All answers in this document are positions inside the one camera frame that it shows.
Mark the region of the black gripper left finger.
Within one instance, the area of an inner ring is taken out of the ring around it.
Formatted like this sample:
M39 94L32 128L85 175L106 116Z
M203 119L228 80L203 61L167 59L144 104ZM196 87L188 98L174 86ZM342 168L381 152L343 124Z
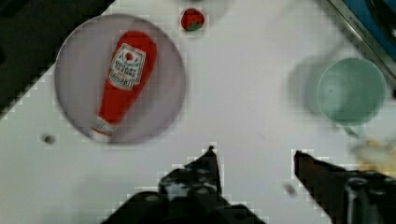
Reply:
M221 196L213 147L161 178L156 191L136 193L102 224L265 224L242 204Z

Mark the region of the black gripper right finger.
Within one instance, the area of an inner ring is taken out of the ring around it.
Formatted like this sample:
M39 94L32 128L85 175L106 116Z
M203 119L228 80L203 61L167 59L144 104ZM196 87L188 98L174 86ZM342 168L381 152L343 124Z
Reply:
M395 178L348 171L298 150L294 173L332 224L396 224Z

